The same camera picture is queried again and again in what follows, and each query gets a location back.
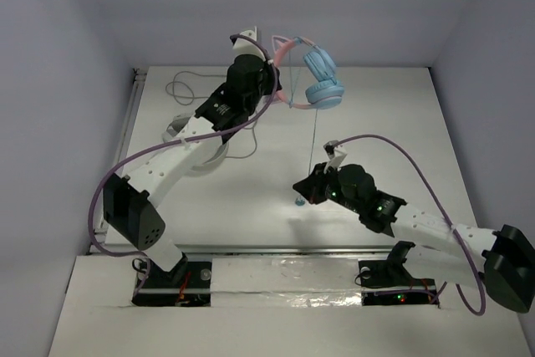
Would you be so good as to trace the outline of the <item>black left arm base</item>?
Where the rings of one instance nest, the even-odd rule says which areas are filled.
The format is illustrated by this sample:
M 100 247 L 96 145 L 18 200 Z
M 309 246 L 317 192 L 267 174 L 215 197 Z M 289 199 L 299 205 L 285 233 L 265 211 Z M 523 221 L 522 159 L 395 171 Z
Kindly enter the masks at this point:
M 145 277 L 147 261 L 135 258 L 137 277 L 131 302 L 137 307 L 209 307 L 211 305 L 212 261 L 183 259 L 170 272 L 153 262 Z

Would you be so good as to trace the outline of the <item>pink blue cat-ear headphones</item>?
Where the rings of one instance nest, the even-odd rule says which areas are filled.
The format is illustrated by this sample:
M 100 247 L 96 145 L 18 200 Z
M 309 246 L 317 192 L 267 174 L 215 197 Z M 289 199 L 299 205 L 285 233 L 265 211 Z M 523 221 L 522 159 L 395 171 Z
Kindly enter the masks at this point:
M 272 36 L 274 51 L 273 62 L 279 67 L 283 59 L 297 46 L 306 45 L 309 51 L 303 56 L 303 62 L 315 83 L 305 90 L 306 104 L 298 104 L 293 95 L 287 97 L 282 89 L 277 91 L 276 99 L 290 109 L 328 110 L 341 104 L 344 86 L 337 78 L 337 66 L 329 54 L 313 41 L 304 37 L 287 38 L 280 35 Z

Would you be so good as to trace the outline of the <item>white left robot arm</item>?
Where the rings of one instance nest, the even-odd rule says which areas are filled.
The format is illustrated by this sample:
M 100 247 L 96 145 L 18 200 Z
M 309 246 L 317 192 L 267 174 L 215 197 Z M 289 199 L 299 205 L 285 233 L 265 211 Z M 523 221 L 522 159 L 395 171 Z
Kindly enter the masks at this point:
M 177 288 L 186 275 L 186 255 L 175 245 L 157 208 L 194 166 L 211 159 L 245 126 L 263 96 L 278 90 L 273 62 L 242 54 L 225 81 L 201 104 L 173 141 L 125 176 L 112 174 L 103 188 L 104 219 L 144 253 L 148 269 Z

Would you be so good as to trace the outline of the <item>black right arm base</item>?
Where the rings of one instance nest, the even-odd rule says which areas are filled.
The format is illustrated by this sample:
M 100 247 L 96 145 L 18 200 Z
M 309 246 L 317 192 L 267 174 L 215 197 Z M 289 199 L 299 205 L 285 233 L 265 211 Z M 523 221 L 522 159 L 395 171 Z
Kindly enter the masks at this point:
M 414 243 L 398 242 L 386 259 L 359 261 L 354 283 L 362 290 L 364 306 L 439 305 L 435 281 L 414 278 L 405 269 L 413 248 Z

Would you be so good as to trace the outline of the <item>teal earbuds with cable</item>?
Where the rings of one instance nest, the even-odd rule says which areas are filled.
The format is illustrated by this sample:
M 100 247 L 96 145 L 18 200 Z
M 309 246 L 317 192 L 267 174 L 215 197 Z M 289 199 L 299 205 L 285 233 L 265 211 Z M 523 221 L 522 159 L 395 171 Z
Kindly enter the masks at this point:
M 294 95 L 298 90 L 298 81 L 300 79 L 301 67 L 293 67 L 293 59 L 291 56 L 292 51 L 288 52 L 288 69 L 289 69 L 289 79 L 290 79 L 290 102 L 293 102 Z M 310 137 L 309 140 L 309 158 L 308 158 L 308 169 L 306 173 L 309 174 L 312 169 L 312 160 L 313 160 L 313 148 L 315 145 L 316 138 L 316 128 L 317 128 L 317 119 L 318 111 L 317 110 L 301 110 L 301 115 L 303 118 L 301 130 L 299 134 L 306 134 Z

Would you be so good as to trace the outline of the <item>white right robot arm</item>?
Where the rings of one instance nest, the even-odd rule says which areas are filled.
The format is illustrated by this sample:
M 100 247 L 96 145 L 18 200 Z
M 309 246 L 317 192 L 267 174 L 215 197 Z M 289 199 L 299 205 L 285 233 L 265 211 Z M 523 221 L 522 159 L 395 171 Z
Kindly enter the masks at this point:
M 472 285 L 505 309 L 527 313 L 534 300 L 534 248 L 517 228 L 453 226 L 379 190 L 362 166 L 317 164 L 293 184 L 309 204 L 331 201 L 370 231 L 395 240 L 387 258 L 364 261 L 355 281 L 382 293 L 447 282 Z

